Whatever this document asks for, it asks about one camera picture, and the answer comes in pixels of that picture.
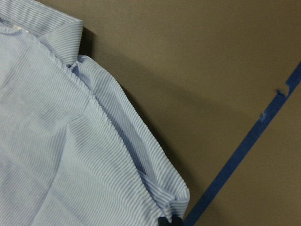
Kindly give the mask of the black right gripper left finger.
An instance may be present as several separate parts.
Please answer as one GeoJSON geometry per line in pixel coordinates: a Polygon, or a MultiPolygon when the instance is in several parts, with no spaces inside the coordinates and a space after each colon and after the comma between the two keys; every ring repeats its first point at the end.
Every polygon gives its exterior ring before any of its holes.
{"type": "Polygon", "coordinates": [[[158,218],[158,226],[170,226],[167,218],[158,218]]]}

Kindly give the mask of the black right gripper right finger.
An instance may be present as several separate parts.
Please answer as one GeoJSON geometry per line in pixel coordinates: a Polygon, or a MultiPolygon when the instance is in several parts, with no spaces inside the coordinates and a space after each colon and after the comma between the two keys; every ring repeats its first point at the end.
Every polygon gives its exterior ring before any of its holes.
{"type": "Polygon", "coordinates": [[[183,226],[183,221],[180,217],[172,217],[171,226],[183,226]]]}

